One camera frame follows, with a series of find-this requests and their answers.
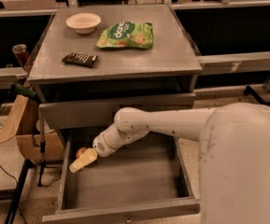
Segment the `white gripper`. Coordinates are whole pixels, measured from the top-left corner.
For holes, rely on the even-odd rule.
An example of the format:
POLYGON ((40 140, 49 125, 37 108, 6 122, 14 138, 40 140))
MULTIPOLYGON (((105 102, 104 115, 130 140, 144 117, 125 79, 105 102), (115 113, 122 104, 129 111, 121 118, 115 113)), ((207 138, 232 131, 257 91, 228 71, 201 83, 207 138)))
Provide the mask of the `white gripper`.
POLYGON ((105 138, 104 133, 98 134, 92 143, 93 148, 88 148, 78 159, 76 158, 69 166, 69 170, 75 173, 85 166, 90 165, 97 160, 97 154, 100 157, 108 157, 116 151, 111 147, 105 138))

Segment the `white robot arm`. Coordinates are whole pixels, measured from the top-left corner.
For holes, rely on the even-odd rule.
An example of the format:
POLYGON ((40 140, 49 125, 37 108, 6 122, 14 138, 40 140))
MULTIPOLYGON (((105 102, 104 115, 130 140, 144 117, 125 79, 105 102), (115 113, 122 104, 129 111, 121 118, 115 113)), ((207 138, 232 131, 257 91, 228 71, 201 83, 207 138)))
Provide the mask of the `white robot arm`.
POLYGON ((270 224, 270 107, 146 112, 120 109, 114 122, 70 166, 75 173, 150 132, 200 144, 202 224, 270 224))

